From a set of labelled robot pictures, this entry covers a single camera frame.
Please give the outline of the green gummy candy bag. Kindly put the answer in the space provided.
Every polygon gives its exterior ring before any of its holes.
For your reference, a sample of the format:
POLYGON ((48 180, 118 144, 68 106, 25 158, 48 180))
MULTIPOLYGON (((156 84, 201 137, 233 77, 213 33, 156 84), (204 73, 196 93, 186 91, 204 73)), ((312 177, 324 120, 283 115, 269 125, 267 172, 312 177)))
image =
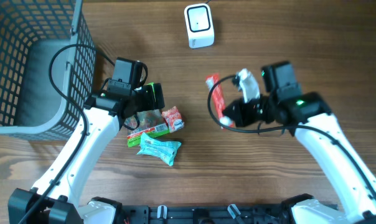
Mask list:
POLYGON ((139 145, 143 133, 146 133, 151 138, 169 134, 169 127, 159 109, 138 112, 136 116, 127 118, 125 125, 134 128, 133 130, 128 130, 127 133, 128 147, 139 145))

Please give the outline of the small red white packet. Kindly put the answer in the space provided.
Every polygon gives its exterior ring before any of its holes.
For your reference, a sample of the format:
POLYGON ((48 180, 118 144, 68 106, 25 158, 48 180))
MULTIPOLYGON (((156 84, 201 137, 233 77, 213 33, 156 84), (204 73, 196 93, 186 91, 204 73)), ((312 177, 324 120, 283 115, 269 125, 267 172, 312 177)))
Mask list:
POLYGON ((163 111, 162 117, 165 119, 170 133, 176 132, 184 127, 182 115, 176 106, 167 111, 163 111))

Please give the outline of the red snack stick packet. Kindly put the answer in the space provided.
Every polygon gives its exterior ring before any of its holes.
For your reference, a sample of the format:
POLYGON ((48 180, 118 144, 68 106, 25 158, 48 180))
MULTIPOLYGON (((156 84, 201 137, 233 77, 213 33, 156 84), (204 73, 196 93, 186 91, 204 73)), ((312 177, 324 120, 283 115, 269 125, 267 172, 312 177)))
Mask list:
MULTIPOLYGON (((214 73, 212 75, 209 75, 206 78, 205 83, 206 83, 208 89, 211 90, 212 87, 214 86, 214 84, 217 83, 219 80, 220 80, 219 74, 214 73)), ((214 88, 214 90, 212 92, 211 99, 213 100, 219 121, 226 126, 234 128, 235 123, 229 117, 225 116, 222 113, 222 111, 225 109, 225 100, 224 100, 224 97, 223 97, 223 91, 222 91, 222 88, 221 88, 221 84, 217 85, 214 88)))

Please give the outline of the teal snack wrapper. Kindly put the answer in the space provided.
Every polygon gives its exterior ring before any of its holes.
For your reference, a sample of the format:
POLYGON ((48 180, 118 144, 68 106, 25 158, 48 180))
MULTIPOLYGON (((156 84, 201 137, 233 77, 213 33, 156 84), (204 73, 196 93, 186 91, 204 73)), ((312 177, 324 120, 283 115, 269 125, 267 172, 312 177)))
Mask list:
POLYGON ((173 166, 175 156, 181 145, 182 143, 179 141, 160 141, 143 133, 139 144, 140 150, 137 155, 157 157, 168 166, 173 166))

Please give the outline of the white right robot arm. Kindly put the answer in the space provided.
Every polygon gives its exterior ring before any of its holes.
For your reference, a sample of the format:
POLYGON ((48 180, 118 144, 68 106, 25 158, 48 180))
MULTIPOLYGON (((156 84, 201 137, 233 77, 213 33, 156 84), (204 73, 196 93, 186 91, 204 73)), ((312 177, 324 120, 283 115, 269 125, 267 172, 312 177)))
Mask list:
POLYGON ((257 121, 279 123, 315 158, 338 195, 343 211, 300 195, 285 201, 294 223, 376 223, 376 178, 345 137, 330 107, 312 92, 290 98, 236 100, 223 114, 238 131, 257 121))

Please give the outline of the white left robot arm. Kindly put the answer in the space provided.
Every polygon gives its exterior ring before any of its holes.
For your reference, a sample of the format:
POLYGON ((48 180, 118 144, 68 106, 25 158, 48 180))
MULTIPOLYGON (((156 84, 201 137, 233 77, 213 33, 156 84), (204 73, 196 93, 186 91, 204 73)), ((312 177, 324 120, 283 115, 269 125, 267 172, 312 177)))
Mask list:
POLYGON ((16 189, 8 201, 10 223, 123 223, 123 205, 102 197, 79 201, 88 176, 125 119, 161 109, 160 83, 141 87, 117 84, 92 93, 71 137, 45 174, 30 190, 16 189))

